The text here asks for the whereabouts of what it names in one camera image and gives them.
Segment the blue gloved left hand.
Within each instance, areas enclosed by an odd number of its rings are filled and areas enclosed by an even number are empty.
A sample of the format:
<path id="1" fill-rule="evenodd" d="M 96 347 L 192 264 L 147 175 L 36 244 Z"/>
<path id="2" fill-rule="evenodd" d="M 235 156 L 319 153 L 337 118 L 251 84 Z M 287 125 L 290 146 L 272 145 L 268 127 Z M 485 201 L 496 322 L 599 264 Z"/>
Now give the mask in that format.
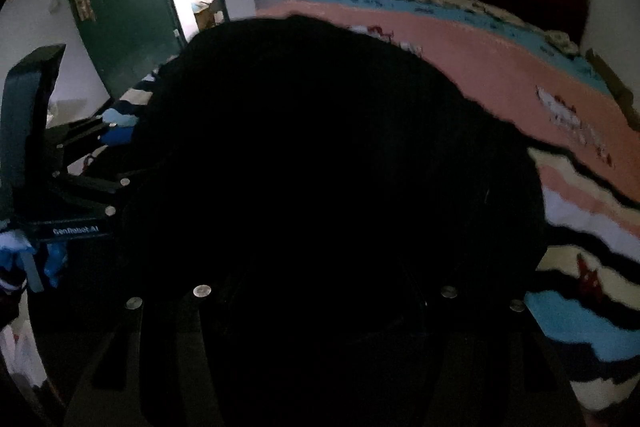
<path id="1" fill-rule="evenodd" d="M 60 271 L 67 260 L 66 244 L 46 244 L 43 252 L 43 266 L 39 268 L 36 248 L 22 231 L 2 232 L 1 288 L 11 293 L 26 285 L 34 293 L 40 293 L 46 286 L 57 288 Z"/>

